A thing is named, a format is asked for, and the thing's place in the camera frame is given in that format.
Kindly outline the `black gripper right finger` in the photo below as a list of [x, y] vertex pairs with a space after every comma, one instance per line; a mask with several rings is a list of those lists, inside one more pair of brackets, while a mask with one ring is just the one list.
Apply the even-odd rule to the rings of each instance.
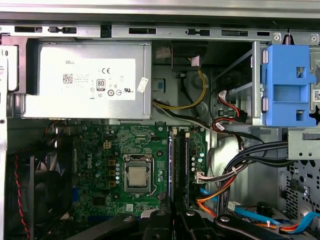
[[176, 237], [178, 240], [285, 240], [277, 233], [256, 226], [229, 214], [219, 215], [213, 221], [204, 220], [187, 209], [182, 199], [174, 201]]

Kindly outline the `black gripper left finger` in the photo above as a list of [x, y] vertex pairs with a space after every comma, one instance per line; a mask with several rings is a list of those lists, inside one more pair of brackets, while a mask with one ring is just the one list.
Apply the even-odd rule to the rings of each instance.
[[173, 216], [171, 198], [159, 197], [159, 209], [152, 209], [146, 217], [137, 219], [123, 213], [90, 227], [70, 240], [171, 240]]

